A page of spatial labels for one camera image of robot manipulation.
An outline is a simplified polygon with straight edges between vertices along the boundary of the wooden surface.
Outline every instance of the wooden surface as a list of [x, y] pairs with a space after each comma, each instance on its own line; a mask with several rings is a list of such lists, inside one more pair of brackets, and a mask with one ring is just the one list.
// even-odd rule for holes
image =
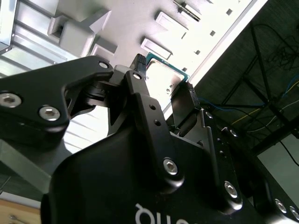
[[27, 224], [40, 224], [40, 214], [38, 209], [24, 205], [0, 200], [0, 224], [21, 224], [18, 220], [10, 219], [14, 215], [19, 220]]

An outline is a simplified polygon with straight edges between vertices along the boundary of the white printed logo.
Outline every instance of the white printed logo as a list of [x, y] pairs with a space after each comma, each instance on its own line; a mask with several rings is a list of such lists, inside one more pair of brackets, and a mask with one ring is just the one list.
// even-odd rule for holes
[[[135, 222], [136, 224], [142, 224], [140, 222], [140, 216], [141, 214], [146, 214], [149, 216], [150, 218], [150, 224], [155, 224], [155, 217], [153, 215], [153, 213], [151, 213], [150, 210], [143, 208], [140, 204], [136, 204], [135, 205], [139, 210], [136, 212], [135, 215]], [[171, 217], [170, 216], [166, 216], [166, 220], [167, 220], [167, 224], [171, 224]], [[157, 224], [161, 224], [161, 214], [159, 212], [157, 212]], [[176, 224], [188, 224], [187, 221], [183, 220], [183, 219], [179, 219]]]

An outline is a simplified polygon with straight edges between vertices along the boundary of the silver bolt head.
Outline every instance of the silver bolt head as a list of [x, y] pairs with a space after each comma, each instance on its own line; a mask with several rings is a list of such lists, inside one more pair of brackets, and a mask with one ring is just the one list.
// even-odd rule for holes
[[99, 62], [99, 66], [101, 66], [104, 69], [108, 68], [108, 65], [105, 62]]
[[2, 93], [0, 94], [0, 105], [4, 107], [14, 108], [22, 103], [19, 96], [13, 93]]
[[285, 208], [284, 204], [281, 203], [280, 200], [275, 199], [275, 204], [282, 213], [286, 213], [286, 208]]
[[166, 172], [169, 173], [170, 175], [176, 175], [178, 173], [178, 167], [174, 163], [174, 161], [170, 159], [165, 159], [163, 161], [163, 165]]
[[138, 75], [137, 73], [133, 73], [133, 76], [134, 76], [135, 78], [137, 78], [137, 79], [141, 79], [141, 76]]
[[238, 137], [238, 135], [236, 134], [236, 132], [234, 132], [234, 130], [230, 129], [229, 131], [234, 137]]
[[228, 194], [232, 197], [232, 198], [237, 198], [238, 197], [238, 192], [235, 189], [235, 187], [228, 181], [224, 182], [224, 187], [225, 190], [228, 192]]
[[55, 121], [60, 118], [60, 112], [52, 106], [44, 106], [39, 110], [39, 115], [48, 121]]
[[212, 116], [208, 111], [206, 111], [206, 115], [207, 115], [210, 119], [213, 118], [213, 116]]
[[298, 214], [298, 212], [295, 210], [295, 208], [292, 207], [292, 206], [290, 206], [290, 210], [291, 210], [292, 214], [295, 216], [295, 218], [296, 218], [297, 220], [299, 220], [299, 214]]

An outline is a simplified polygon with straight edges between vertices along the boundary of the screw hole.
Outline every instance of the screw hole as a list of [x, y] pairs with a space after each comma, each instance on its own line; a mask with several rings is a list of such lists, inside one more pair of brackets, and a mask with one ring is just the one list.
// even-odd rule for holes
[[221, 139], [217, 139], [217, 141], [223, 145], [223, 142], [221, 141]]
[[150, 107], [152, 110], [155, 110], [155, 109], [156, 109], [156, 107], [155, 107], [154, 105], [152, 105], [152, 104], [150, 104], [149, 107]]
[[157, 126], [161, 126], [161, 123], [160, 123], [160, 121], [158, 121], [158, 120], [154, 120], [154, 123], [155, 123], [155, 125], [157, 125]]
[[222, 150], [220, 151], [220, 155], [222, 155], [224, 158], [226, 158], [226, 155]]

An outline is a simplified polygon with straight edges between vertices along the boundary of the rectangular slot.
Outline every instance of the rectangular slot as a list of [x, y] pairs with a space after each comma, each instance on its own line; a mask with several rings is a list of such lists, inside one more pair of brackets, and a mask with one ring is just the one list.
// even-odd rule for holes
[[226, 14], [227, 14], [227, 15], [231, 15], [232, 12], [233, 12], [233, 11], [229, 8], [229, 9], [227, 10]]
[[171, 52], [157, 45], [153, 41], [145, 38], [141, 44], [141, 48], [145, 49], [148, 52], [153, 53], [154, 55], [160, 56], [164, 59], [168, 59], [171, 55]]
[[174, 33], [178, 33], [181, 38], [188, 31], [187, 28], [176, 22], [174, 19], [166, 15], [164, 12], [159, 13], [158, 17], [156, 18], [156, 22], [159, 23], [165, 29]]

